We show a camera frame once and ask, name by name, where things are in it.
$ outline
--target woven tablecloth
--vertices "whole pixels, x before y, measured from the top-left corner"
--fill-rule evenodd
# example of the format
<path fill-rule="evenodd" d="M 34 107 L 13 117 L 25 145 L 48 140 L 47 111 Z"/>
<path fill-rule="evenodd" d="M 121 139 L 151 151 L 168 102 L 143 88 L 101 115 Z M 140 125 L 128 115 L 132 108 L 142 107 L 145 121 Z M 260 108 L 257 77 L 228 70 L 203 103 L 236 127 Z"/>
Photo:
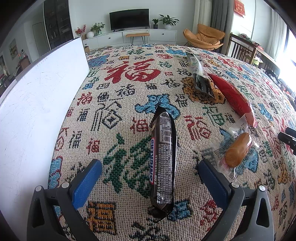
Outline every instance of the woven tablecloth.
<path fill-rule="evenodd" d="M 99 240 L 201 240 L 217 220 L 217 208 L 197 175 L 209 144 L 224 140 L 239 119 L 221 92 L 215 98 L 195 90 L 185 51 L 202 60 L 205 71 L 233 84 L 249 101 L 259 122 L 250 128 L 260 146 L 237 169 L 245 188 L 264 185 L 274 220 L 275 240 L 295 215 L 295 157 L 277 139 L 295 129 L 296 113 L 286 96 L 259 69 L 239 60 L 183 46 L 117 47 L 87 54 L 90 73 L 78 90 L 57 138 L 49 188 L 71 181 L 92 159 L 103 173 L 79 209 Z M 158 107 L 174 118 L 178 135 L 173 212 L 156 223 L 149 200 L 149 124 Z M 56 207 L 62 227 L 73 239 Z M 235 234 L 243 210 L 230 232 Z"/>

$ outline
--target white vase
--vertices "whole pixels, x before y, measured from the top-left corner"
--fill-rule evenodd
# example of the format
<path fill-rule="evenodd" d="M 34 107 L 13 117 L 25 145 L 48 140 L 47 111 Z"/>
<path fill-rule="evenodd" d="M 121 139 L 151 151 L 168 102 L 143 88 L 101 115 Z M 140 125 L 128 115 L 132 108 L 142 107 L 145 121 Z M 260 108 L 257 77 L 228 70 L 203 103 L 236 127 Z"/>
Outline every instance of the white vase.
<path fill-rule="evenodd" d="M 166 24 L 166 25 L 165 25 L 165 29 L 172 29 L 172 27 L 173 27 L 173 26 L 172 26 L 171 24 Z"/>
<path fill-rule="evenodd" d="M 94 32 L 93 31 L 90 31 L 86 34 L 86 37 L 89 39 L 89 38 L 92 38 L 94 36 Z"/>

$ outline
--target plastic wrapper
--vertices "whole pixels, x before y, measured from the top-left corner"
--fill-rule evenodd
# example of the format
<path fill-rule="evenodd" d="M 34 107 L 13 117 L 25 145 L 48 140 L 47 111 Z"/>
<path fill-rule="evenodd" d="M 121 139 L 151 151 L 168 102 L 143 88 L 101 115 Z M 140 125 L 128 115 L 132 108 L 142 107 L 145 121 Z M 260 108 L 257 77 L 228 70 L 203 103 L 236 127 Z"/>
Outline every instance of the plastic wrapper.
<path fill-rule="evenodd" d="M 237 173 L 241 173 L 243 171 L 245 163 L 251 162 L 259 150 L 258 144 L 254 141 L 254 139 L 252 139 L 252 142 L 246 145 L 247 148 L 244 149 L 246 155 L 238 166 L 232 168 L 226 163 L 227 152 L 231 150 L 231 147 L 237 138 L 246 132 L 248 132 L 248 123 L 245 116 L 242 116 L 225 133 L 223 133 L 223 141 L 212 143 L 208 148 L 202 151 L 203 158 L 209 160 L 216 170 L 223 173 L 230 182 L 237 178 Z"/>
<path fill-rule="evenodd" d="M 171 213 L 174 206 L 177 135 L 173 118 L 158 107 L 150 124 L 152 128 L 150 158 L 150 201 L 148 214 L 157 221 Z"/>
<path fill-rule="evenodd" d="M 202 70 L 201 62 L 192 54 L 186 52 L 189 67 L 193 74 L 194 86 L 197 90 L 214 97 L 212 86 L 210 84 L 209 77 Z"/>
<path fill-rule="evenodd" d="M 255 113 L 252 109 L 252 106 L 248 102 L 248 100 L 239 92 L 239 90 L 235 88 L 232 84 L 230 84 L 228 81 L 220 78 L 217 75 L 208 75 L 212 79 L 214 84 L 218 87 L 218 89 L 222 92 L 222 94 L 225 96 L 232 109 L 241 117 L 245 115 L 247 123 L 250 126 L 256 128 L 258 125 L 258 121 L 256 121 Z"/>

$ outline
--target television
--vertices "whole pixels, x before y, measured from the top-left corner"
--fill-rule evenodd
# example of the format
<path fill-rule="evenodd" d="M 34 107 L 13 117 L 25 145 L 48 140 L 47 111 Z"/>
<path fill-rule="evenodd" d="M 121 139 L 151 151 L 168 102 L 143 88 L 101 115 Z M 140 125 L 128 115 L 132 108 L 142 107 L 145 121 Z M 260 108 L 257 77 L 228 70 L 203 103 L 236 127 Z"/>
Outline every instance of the television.
<path fill-rule="evenodd" d="M 131 9 L 110 12 L 111 30 L 133 27 L 149 27 L 149 9 Z"/>

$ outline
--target metal screw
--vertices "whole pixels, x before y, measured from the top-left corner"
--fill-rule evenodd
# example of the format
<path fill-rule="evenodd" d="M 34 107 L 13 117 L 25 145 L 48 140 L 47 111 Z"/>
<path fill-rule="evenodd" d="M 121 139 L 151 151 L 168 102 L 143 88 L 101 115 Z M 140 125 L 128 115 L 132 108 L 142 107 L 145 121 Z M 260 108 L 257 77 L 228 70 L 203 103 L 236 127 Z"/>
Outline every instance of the metal screw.
<path fill-rule="evenodd" d="M 231 183 L 231 186 L 233 186 L 234 188 L 238 188 L 239 187 L 239 184 L 237 182 L 232 182 Z"/>
<path fill-rule="evenodd" d="M 262 186 L 262 185 L 260 185 L 260 186 L 259 186 L 259 190 L 262 191 L 262 192 L 264 192 L 264 191 L 265 191 L 265 187 Z"/>
<path fill-rule="evenodd" d="M 39 192 L 41 189 L 42 189 L 41 186 L 37 186 L 37 187 L 35 188 L 36 192 Z"/>
<path fill-rule="evenodd" d="M 69 183 L 68 182 L 64 182 L 63 184 L 62 184 L 62 188 L 67 188 L 67 187 L 69 187 Z"/>

